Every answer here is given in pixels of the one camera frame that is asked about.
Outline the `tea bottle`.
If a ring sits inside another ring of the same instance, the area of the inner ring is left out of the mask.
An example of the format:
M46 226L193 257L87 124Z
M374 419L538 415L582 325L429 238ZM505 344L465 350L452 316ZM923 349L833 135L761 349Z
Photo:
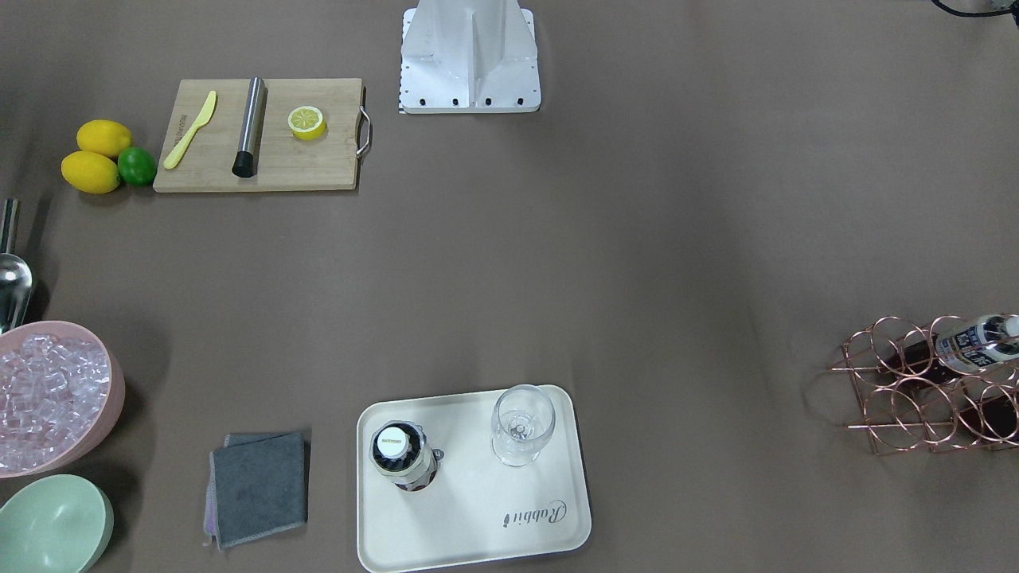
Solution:
M1018 317L980 316L964 326L929 340L920 340L884 358L882 370L918 376L947 384L963 375L976 375L1018 358Z
M372 435L370 454L377 471L404 492L419 492L436 478L444 452L430 446L420 425L392 420Z
M964 388L958 403L958 428L983 445L1016 445L1014 392L987 384Z

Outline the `copper wire bottle basket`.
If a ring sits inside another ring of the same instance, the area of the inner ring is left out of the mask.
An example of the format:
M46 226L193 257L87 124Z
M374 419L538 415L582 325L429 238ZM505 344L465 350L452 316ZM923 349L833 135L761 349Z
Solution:
M882 370L884 358L892 352L957 329L978 317L946 315L917 324L887 316L843 341L830 372L849 378L860 411L859 420L851 428L866 432L874 454L1015 449L1017 444L983 445L958 428L958 403L964 388L979 384L1014 392L1017 398L1016 361L976 375L963 375L947 384Z

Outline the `tea bottle front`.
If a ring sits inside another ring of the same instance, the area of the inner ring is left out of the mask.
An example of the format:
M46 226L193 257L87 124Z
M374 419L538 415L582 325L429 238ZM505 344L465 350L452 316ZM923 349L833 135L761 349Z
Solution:
M958 403L958 428L983 445L1016 445L1014 392L987 384L964 388Z

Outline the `clear wine glass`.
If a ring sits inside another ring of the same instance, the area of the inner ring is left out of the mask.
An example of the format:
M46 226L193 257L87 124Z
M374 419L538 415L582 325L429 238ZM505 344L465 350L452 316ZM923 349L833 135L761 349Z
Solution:
M556 430L556 407L546 390L518 384L503 392L491 418L491 446L498 461L523 467L535 461Z

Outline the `cream rabbit tray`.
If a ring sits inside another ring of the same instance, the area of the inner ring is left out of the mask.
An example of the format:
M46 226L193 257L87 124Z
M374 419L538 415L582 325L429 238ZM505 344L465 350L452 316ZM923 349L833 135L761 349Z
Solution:
M357 421L357 554L371 572L405 572L567 552L592 516L571 396L543 385L556 408L548 446L527 466L499 462L491 414L500 390L387 400ZM398 489L375 467L372 437L386 422L414 422L443 451L433 482Z

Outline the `half lemon slice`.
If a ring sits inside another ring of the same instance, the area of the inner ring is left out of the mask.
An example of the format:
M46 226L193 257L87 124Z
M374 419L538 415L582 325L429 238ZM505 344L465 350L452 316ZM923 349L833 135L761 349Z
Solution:
M327 131L326 116L315 106L303 105L291 110L287 116L287 125L292 137L298 140L310 141L321 138Z

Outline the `bamboo cutting board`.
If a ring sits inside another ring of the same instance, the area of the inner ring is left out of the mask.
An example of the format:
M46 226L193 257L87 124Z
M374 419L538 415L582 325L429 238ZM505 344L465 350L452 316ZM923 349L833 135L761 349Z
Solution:
M361 156L365 85L360 77L265 79L266 105L252 177L232 172L239 152L250 80L185 79L178 86L165 141L163 162L192 126L210 92L216 106L206 126L197 131L178 166L158 166L158 193L239 193L353 191ZM324 114L326 131L315 140L299 140L287 124L291 110L311 105Z

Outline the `grey folded cloth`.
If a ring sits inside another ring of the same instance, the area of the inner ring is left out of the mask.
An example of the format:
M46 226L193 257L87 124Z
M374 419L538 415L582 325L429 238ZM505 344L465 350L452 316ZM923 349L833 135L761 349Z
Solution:
M204 529L220 552L308 522L302 432L229 433L209 454Z

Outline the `yellow plastic knife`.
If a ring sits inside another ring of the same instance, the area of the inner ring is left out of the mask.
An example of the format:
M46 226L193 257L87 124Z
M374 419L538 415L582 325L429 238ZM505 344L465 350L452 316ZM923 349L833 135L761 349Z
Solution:
M217 92L213 90L208 93L204 104L201 105L201 110L194 116L194 121L190 124L187 131L183 133L182 137L174 145L174 148L171 149L167 157L163 160L162 166L165 170L174 170L181 163L190 144L192 144L194 135L210 123L212 116L214 116L216 105Z

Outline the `green lime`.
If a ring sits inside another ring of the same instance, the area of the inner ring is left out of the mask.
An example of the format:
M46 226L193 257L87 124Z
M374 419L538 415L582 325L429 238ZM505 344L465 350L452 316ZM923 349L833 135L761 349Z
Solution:
M130 186L150 186L158 172L156 160L141 146L128 146L121 151L117 167L121 181Z

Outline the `yellow lemon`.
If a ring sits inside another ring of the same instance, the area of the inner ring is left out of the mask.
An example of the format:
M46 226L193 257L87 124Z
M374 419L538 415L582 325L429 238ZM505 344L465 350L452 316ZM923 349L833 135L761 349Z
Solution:
M81 151L90 151L116 160L132 146L132 133L122 123L111 119L87 121L76 132L76 144Z
M76 151L64 157L61 175L83 193L111 193L121 185L115 162L91 151Z

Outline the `pink bowl of ice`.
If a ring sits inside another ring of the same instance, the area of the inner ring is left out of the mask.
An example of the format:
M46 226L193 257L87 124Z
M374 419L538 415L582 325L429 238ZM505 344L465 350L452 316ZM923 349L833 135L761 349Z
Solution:
M123 370L91 330L35 322L2 334L2 478L55 470L112 431Z

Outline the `steel ice scoop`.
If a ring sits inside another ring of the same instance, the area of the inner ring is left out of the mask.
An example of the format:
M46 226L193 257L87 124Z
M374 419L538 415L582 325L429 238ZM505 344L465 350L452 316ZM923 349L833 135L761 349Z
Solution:
M18 228L19 202L7 198L2 206L1 225L1 333L25 321L35 279L26 261L14 254Z

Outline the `green empty bowl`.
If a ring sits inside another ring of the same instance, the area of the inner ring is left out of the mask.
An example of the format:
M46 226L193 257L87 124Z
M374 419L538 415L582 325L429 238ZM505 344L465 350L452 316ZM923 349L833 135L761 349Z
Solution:
M87 572L109 544L109 498L86 478L44 477L1 511L2 572Z

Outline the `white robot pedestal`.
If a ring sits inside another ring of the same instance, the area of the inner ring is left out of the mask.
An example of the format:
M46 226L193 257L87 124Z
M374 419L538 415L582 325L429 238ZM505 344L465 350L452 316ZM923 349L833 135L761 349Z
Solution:
M401 22L401 113L540 109L534 14L519 2L420 1Z

